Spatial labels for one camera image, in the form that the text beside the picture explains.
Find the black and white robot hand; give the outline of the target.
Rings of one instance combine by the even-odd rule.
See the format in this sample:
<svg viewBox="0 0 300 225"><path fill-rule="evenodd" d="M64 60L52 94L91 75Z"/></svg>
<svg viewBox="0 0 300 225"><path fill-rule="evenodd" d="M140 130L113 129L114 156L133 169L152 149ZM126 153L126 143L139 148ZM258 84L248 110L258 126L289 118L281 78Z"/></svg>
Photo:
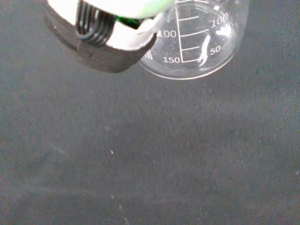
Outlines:
<svg viewBox="0 0 300 225"><path fill-rule="evenodd" d="M46 0L45 22L80 63L119 73L154 45L172 0Z"/></svg>

